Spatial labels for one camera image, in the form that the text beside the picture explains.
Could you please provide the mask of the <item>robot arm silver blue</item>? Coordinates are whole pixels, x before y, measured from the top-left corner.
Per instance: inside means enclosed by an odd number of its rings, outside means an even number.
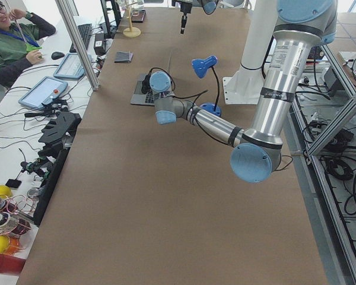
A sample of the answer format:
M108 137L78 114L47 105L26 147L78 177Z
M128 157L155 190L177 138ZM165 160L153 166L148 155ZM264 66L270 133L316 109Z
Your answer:
M197 106L178 98L164 71L149 72L144 86L154 96L160 124L183 118L233 148L233 172L250 183L264 181L281 162L281 130L313 47L334 40L336 1L257 1L239 70L224 80L229 104L254 104L249 128L220 117L217 105Z
M184 34L187 15L192 12L192 7L202 8L206 15L211 15L216 10L217 6L220 4L226 8L241 8L244 3L248 1L216 1L216 0L203 0L203 1L191 1L191 0L172 0L171 5L175 7L179 4L180 11L183 13L181 18L180 34Z

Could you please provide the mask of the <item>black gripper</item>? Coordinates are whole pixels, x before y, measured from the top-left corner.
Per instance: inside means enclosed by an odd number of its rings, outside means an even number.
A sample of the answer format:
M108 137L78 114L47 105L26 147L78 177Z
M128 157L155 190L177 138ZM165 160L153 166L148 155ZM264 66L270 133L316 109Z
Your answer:
M181 17L181 26L180 26L180 34L184 34L186 23L187 23L187 14L191 13L193 1L192 0L178 0L180 4L180 11L183 13Z

